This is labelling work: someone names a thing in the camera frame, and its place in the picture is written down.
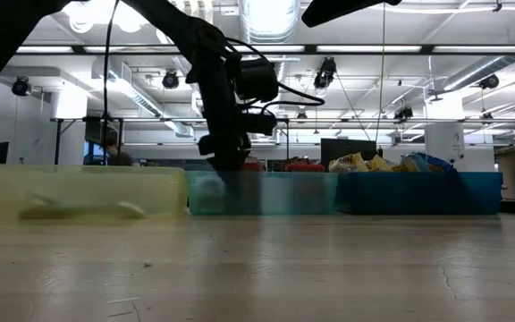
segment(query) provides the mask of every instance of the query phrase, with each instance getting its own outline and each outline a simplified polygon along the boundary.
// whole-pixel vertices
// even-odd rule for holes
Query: red item
[[[245,163],[241,167],[242,171],[264,172],[266,169],[259,163]]]

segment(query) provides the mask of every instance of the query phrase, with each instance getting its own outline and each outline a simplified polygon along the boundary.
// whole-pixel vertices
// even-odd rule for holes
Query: yellow plastic bin
[[[137,166],[0,165],[0,219],[185,216],[185,172]]]

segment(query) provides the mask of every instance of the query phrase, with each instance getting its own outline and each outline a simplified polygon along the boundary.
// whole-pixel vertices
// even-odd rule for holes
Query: blue plastic bin
[[[188,172],[190,212],[214,215],[330,215],[336,174]],[[226,191],[224,181],[233,187]]]
[[[501,173],[354,173],[339,176],[336,208],[360,215],[494,215]]]

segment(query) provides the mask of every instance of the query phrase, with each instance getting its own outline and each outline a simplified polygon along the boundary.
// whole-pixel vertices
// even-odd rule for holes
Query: table surface
[[[515,216],[0,222],[0,321],[515,321]]]

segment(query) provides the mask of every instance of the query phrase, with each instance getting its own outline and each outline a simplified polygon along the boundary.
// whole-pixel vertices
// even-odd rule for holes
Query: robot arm
[[[39,21],[61,11],[70,1],[0,0],[0,71]],[[182,13],[166,0],[123,1],[171,38],[192,63],[186,81],[199,84],[204,102],[203,115],[210,132],[198,144],[200,154],[215,154],[209,161],[216,171],[240,170],[250,148],[246,132],[271,135],[276,121],[274,116],[263,113],[243,114],[236,104],[233,84],[238,94],[243,91],[244,99],[269,101],[278,93],[273,66],[264,57],[241,62],[240,54],[226,50],[228,44],[222,31],[206,21]],[[332,4],[327,4],[328,0],[314,0],[303,20],[308,26],[315,26],[370,5],[382,2],[398,4],[400,1],[332,0],[329,1]]]
[[[0,71],[39,21],[61,11],[70,1],[0,0]],[[239,60],[240,55],[226,50],[224,34],[218,28],[190,17],[166,0],[124,2],[170,37],[192,63],[187,82],[199,84],[211,136],[200,141],[200,151],[215,154],[212,162],[217,171],[239,170],[249,140],[237,125],[241,110],[235,104],[231,78],[222,58]]]

